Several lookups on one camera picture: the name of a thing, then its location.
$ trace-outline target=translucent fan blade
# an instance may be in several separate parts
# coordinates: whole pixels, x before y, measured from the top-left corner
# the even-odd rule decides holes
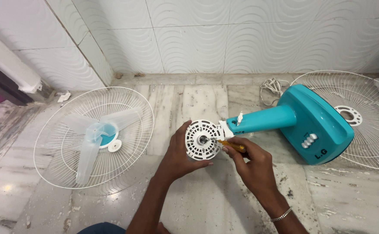
[[[101,141],[103,140],[102,134],[105,135],[107,133],[104,132],[104,125],[100,123],[93,124],[87,128],[83,145],[81,146],[77,177],[75,178],[75,182],[78,184],[88,183]]]
[[[142,118],[143,112],[141,107],[135,107],[113,114],[104,115],[100,118],[101,123],[113,125],[116,131],[120,131]]]
[[[71,113],[67,115],[64,119],[66,125],[68,125],[75,133],[77,134],[85,134],[87,128],[98,122],[98,120],[77,114]]]

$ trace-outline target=yellow screwdriver handle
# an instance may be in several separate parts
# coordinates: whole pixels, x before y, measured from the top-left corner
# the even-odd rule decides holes
[[[222,140],[217,140],[217,141],[220,142],[222,145],[231,146],[233,149],[235,149],[236,151],[239,151],[241,153],[246,152],[246,148],[243,145],[235,145],[235,144],[229,143],[227,141],[222,141]]]

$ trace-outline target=white power cord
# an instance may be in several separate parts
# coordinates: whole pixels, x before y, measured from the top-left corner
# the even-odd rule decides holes
[[[281,85],[281,82],[286,82],[287,84],[286,85]],[[263,82],[263,84],[260,86],[260,99],[262,100],[263,104],[265,104],[266,106],[271,106],[273,105],[274,102],[276,102],[278,99],[275,99],[271,104],[266,104],[264,101],[263,101],[263,97],[262,97],[262,90],[264,88],[268,88],[270,91],[272,91],[272,93],[279,93],[279,96],[281,97],[282,94],[284,92],[282,92],[282,86],[287,86],[289,85],[290,82],[289,81],[286,81],[286,80],[276,80],[276,78],[272,78],[272,79],[267,79],[265,80],[265,82]]]

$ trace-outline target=fan guard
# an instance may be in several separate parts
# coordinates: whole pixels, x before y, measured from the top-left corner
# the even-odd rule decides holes
[[[358,165],[379,169],[379,81],[335,70],[309,72],[291,85],[303,84],[334,107],[354,130],[340,155]]]
[[[84,135],[78,135],[62,121],[71,113],[94,119],[125,109],[141,107],[143,117],[119,131],[122,141],[117,152],[100,148],[87,184],[75,182]],[[57,187],[83,189],[106,183],[124,173],[142,155],[153,131],[153,112],[140,93],[123,87],[99,88],[72,99],[46,122],[36,139],[33,159],[40,176]]]

